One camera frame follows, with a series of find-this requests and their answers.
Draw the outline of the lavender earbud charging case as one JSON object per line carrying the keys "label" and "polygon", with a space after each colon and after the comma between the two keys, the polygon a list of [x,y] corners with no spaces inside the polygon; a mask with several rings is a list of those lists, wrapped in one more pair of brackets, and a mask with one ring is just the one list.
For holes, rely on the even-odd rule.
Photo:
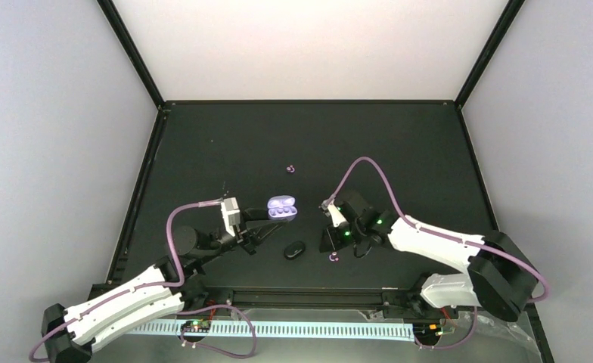
{"label": "lavender earbud charging case", "polygon": [[270,220],[292,220],[298,214],[296,198],[290,195],[271,197],[267,204],[267,216]]}

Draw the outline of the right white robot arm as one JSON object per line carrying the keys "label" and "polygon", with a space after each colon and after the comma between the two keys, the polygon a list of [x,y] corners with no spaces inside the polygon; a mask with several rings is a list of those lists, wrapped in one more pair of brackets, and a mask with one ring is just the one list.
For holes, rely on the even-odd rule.
{"label": "right white robot arm", "polygon": [[331,220],[323,232],[322,252],[366,244],[368,250],[383,247],[452,268],[448,274],[422,276],[408,293],[408,310],[418,317],[449,306],[477,307],[515,322],[539,282],[534,265],[503,232],[481,235],[439,228],[392,209],[375,209],[353,191],[323,201],[320,209]]}

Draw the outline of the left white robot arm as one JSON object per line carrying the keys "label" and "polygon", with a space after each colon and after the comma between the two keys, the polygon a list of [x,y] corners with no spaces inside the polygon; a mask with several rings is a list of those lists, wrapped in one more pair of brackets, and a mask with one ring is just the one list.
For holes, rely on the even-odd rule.
{"label": "left white robot arm", "polygon": [[[186,210],[217,206],[222,224],[211,234],[194,228],[172,229],[175,217]],[[116,338],[168,315],[196,315],[203,329],[210,314],[229,303],[208,304],[198,279],[203,267],[240,248],[252,255],[256,248],[297,215],[293,206],[242,210],[235,198],[200,201],[175,208],[166,220],[167,256],[127,282],[79,305],[57,303],[43,313],[41,340],[29,353],[31,362],[88,362]],[[39,347],[46,356],[37,357]]]}

